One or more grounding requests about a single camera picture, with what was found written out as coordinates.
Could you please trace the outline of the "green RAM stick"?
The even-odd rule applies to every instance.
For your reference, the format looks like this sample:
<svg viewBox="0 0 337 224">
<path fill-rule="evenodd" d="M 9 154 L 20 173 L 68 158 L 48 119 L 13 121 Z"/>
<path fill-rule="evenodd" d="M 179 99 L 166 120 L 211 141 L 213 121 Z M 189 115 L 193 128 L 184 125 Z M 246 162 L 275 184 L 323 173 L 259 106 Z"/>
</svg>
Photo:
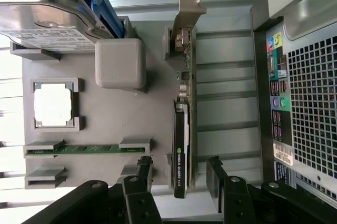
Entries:
<svg viewBox="0 0 337 224">
<path fill-rule="evenodd" d="M 28 155 L 132 154 L 144 153 L 144 147 L 120 148 L 119 145 L 62 145 L 55 149 L 28 150 Z"/>
</svg>

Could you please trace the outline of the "grey parts rack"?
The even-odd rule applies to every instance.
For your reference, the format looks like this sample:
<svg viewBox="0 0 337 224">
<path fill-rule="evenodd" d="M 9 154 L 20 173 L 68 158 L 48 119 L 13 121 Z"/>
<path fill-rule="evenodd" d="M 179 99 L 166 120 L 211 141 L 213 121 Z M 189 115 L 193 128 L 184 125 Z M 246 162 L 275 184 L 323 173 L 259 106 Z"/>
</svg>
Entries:
<svg viewBox="0 0 337 224">
<path fill-rule="evenodd" d="M 123 39 L 101 39 L 84 53 L 47 59 L 23 55 L 26 189 L 77 187 L 89 180 L 108 185 L 134 175 L 142 156 L 153 160 L 150 183 L 171 189 L 176 71 L 164 58 L 165 29 L 173 23 L 130 23 Z M 73 127 L 36 128 L 34 83 L 73 84 Z M 62 145 L 144 147 L 144 153 L 28 155 Z"/>
</svg>

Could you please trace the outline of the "silver CPU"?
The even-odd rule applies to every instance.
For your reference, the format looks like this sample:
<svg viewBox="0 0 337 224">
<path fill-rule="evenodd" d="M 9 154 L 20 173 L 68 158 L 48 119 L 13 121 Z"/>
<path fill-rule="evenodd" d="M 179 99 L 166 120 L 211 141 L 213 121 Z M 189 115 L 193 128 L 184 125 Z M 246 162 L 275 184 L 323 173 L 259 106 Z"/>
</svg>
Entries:
<svg viewBox="0 0 337 224">
<path fill-rule="evenodd" d="M 73 127 L 73 84 L 71 82 L 34 83 L 36 128 Z"/>
</svg>

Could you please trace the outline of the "open grey PC case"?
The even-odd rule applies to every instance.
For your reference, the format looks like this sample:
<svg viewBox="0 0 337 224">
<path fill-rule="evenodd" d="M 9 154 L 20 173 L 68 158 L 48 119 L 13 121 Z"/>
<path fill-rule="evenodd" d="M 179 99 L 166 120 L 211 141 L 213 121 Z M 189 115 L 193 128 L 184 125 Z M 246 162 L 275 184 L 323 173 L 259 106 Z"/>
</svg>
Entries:
<svg viewBox="0 0 337 224">
<path fill-rule="evenodd" d="M 264 180 L 337 209 L 337 0 L 250 10 Z"/>
</svg>

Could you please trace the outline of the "silver hard disk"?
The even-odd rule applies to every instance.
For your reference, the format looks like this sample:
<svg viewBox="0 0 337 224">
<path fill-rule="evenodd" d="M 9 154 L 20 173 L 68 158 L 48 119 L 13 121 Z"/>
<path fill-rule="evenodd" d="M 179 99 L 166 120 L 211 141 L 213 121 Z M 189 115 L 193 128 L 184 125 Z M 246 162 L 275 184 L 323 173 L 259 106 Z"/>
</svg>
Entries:
<svg viewBox="0 0 337 224">
<path fill-rule="evenodd" d="M 85 0 L 0 0 L 0 34 L 60 54 L 91 52 L 113 38 Z"/>
</svg>

